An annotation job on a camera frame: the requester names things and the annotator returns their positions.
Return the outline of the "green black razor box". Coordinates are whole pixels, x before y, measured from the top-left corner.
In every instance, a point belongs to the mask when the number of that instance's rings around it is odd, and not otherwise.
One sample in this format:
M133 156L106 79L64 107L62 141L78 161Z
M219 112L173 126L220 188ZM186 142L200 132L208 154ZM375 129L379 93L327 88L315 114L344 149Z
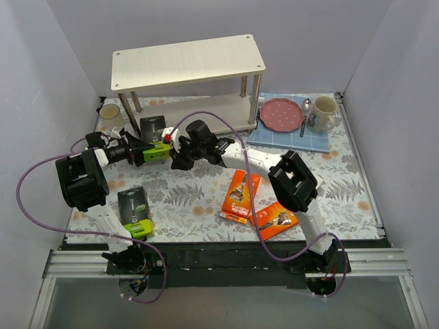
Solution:
M142 186L117 193L120 222L134 239L146 240L154 236L147 193Z
M170 146L162 141L162 133L166 128L163 115L145 117L140 119L142 141L154 146L143 152L146 162L154 160L166 160L170 158Z

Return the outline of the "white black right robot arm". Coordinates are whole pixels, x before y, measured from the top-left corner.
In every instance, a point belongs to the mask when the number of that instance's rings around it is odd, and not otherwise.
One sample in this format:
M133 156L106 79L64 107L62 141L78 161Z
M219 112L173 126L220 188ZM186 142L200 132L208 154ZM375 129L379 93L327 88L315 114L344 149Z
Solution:
M162 141L171 145L172 169L187 171L196 160L204 159L269 180L279 204L295 214L307 243L305 252L285 262L292 264L297 258L301 265L322 273L334 266L337 245L318 209L319 181L296 152L269 154L246 148L241 141L217 137L201 120L190 123L186 133L181 136L174 127L162 133Z

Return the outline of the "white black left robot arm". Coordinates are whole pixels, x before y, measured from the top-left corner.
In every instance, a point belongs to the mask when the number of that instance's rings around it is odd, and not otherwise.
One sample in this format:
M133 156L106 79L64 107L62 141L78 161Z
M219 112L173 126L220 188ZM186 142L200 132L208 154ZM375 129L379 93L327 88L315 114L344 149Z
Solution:
M103 168L127 160L141 166L145 163L144 152L154 148L128 132L114 138L102 132L85 136L87 150L56 161L60 188L65 202L83 212L95 222L109 251L102 256L116 268L132 274L144 273L147 260L139 246L139 239L153 233L150 207L143 187L135 187L119 193L117 215L108 202L110 188Z

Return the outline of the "orange Gillette razor box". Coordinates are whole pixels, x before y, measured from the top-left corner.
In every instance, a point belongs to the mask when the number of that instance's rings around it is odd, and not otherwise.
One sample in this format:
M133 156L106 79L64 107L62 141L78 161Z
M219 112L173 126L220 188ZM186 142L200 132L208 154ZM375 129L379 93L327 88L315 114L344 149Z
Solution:
M251 215L250 196L255 197L261 177L252 174L250 183L252 193L250 193L248 174L237 169L226 193L220 217L236 223L247 224Z
M298 225L295 214L279 202L256 211L256 216L260 235L264 241Z

